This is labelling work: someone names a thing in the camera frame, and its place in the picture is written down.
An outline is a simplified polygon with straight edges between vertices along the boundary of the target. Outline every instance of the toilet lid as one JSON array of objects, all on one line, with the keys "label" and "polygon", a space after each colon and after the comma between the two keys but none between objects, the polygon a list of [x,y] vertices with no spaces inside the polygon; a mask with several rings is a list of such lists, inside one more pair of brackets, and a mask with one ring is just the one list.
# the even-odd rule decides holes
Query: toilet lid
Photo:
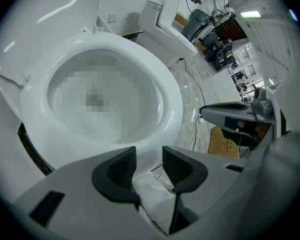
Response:
[{"label": "toilet lid", "polygon": [[16,0],[0,22],[0,75],[24,73],[49,50],[96,25],[100,0]]},{"label": "toilet lid", "polygon": [[171,26],[177,15],[178,5],[179,0],[166,0],[159,15],[159,27],[163,29],[165,26]]},{"label": "toilet lid", "polygon": [[193,46],[193,44],[186,39],[186,37],[181,34],[178,30],[176,30],[173,26],[165,26],[163,28],[164,32],[166,32],[169,36],[175,39],[179,44],[187,48],[192,53],[196,54],[197,49]]}]

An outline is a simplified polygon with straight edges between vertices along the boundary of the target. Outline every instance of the white tissue paper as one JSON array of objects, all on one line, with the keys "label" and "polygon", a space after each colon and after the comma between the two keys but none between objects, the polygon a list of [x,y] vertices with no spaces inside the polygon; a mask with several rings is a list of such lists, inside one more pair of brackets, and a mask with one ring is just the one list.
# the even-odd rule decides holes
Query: white tissue paper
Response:
[{"label": "white tissue paper", "polygon": [[174,214],[176,195],[170,193],[160,182],[156,181],[151,171],[133,179],[132,184],[149,218],[168,235]]}]

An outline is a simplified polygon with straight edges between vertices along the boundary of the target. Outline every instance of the person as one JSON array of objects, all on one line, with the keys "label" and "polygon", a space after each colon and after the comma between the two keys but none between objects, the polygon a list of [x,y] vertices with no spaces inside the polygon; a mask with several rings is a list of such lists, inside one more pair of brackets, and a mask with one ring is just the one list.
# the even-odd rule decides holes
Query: person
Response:
[{"label": "person", "polygon": [[229,0],[203,0],[198,9],[191,13],[182,34],[192,42],[196,38],[197,30],[211,22],[213,12],[223,9],[228,2]]}]

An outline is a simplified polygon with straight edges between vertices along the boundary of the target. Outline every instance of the window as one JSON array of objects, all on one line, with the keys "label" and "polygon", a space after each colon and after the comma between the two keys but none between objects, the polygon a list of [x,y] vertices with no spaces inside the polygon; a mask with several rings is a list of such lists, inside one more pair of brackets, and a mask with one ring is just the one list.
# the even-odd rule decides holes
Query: window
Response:
[{"label": "window", "polygon": [[246,50],[246,47],[243,47],[239,52],[240,52],[244,62],[250,60],[249,54]]},{"label": "window", "polygon": [[256,74],[254,65],[248,66],[248,72],[249,72],[249,75],[250,75],[250,76],[253,76],[253,75]]}]

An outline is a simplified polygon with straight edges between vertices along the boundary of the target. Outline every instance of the toilet bowl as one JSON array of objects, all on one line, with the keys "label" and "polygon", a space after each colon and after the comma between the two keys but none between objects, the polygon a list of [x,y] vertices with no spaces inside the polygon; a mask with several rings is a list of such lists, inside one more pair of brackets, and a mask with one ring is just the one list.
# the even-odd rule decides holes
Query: toilet bowl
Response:
[{"label": "toilet bowl", "polygon": [[99,1],[17,0],[0,26],[0,78],[19,101],[1,92],[51,168],[135,146],[142,173],[177,139],[181,93],[152,53],[96,26]]},{"label": "toilet bowl", "polygon": [[179,0],[147,1],[139,18],[143,33],[136,43],[158,57],[168,68],[180,58],[190,59],[197,49],[172,23],[176,17]]}]

